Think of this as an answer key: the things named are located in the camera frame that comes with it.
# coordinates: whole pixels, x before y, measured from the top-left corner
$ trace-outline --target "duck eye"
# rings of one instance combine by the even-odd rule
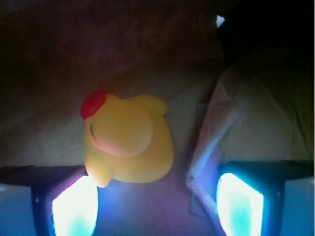
[[[92,125],[90,125],[90,133],[91,133],[91,135],[93,135],[93,127],[92,127]]]

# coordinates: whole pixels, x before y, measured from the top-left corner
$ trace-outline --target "yellow rubber duck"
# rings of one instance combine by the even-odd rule
[[[97,91],[84,100],[85,165],[99,187],[113,178],[153,182],[169,172],[174,151],[166,112],[167,105],[149,95],[122,99]]]

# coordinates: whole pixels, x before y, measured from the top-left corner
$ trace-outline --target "blue light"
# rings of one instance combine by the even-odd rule
[[[259,236],[263,205],[264,196],[234,174],[219,178],[218,215],[227,236]]]
[[[217,28],[219,28],[223,22],[225,21],[225,18],[222,16],[217,16]]]
[[[88,176],[78,179],[52,202],[56,236],[90,236],[98,212],[97,186]]]

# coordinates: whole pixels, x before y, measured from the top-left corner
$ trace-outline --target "cloth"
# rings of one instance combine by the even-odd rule
[[[214,199],[220,164],[314,160],[313,83],[311,63],[262,46],[220,77],[187,175],[219,235]]]

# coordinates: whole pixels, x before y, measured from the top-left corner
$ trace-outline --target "bright light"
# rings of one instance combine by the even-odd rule
[[[264,196],[232,173],[223,174],[217,185],[220,223],[227,236],[261,234]]]
[[[223,22],[225,21],[225,18],[222,16],[217,16],[217,28],[219,28]]]
[[[56,236],[90,236],[98,212],[97,186],[88,176],[78,179],[53,200]]]

